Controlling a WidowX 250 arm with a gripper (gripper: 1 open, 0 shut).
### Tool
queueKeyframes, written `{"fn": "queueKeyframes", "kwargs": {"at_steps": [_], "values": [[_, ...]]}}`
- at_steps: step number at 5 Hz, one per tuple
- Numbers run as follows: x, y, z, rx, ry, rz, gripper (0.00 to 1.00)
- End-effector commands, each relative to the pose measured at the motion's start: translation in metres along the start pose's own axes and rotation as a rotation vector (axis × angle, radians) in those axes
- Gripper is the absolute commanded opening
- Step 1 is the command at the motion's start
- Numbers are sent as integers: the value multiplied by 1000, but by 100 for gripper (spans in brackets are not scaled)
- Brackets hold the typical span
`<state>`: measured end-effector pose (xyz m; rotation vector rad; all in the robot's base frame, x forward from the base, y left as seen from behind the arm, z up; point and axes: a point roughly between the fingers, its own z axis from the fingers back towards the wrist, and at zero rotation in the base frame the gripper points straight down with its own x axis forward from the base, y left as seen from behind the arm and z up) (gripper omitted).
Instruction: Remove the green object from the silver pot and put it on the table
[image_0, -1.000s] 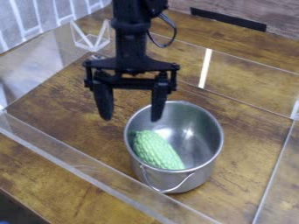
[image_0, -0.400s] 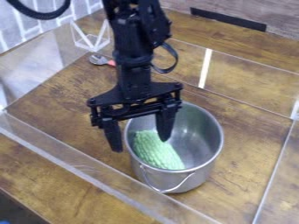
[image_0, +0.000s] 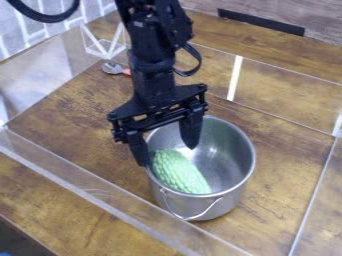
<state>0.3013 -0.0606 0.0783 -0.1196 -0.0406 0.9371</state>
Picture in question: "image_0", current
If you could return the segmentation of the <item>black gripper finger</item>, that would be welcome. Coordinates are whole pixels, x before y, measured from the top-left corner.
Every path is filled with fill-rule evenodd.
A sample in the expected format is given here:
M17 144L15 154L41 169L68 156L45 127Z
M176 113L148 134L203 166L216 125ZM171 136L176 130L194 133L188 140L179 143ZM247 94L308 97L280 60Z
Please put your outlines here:
M127 141L139 166L145 167L149 164L148 146L143 135L137 131L127 133Z
M200 132L203 123L203 113L190 113L180 121L180 137L190 149L194 149L199 144Z

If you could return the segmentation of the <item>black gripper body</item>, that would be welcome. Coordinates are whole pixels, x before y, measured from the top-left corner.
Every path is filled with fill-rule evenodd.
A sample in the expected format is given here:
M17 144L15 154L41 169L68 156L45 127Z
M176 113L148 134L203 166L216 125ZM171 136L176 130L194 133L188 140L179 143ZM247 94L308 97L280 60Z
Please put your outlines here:
M143 73L131 69L132 98L107 115L116 141L127 143L129 131L145 132L172 122L190 113L207 110L204 93L207 85L178 85L171 70Z

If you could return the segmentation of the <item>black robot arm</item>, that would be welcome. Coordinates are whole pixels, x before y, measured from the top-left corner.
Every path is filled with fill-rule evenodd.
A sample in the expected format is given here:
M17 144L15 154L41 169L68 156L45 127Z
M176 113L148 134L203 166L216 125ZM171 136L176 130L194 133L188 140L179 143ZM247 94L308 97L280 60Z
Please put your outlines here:
M188 41L194 37L192 20L179 0L115 0L131 38L127 52L132 76L132 98L108 115L113 139L128 144L140 166L149 164L143 133L176 122L188 148L199 143L203 115L207 110L203 83L179 85L175 77L188 77L198 70L175 68L175 52L186 50L202 56Z

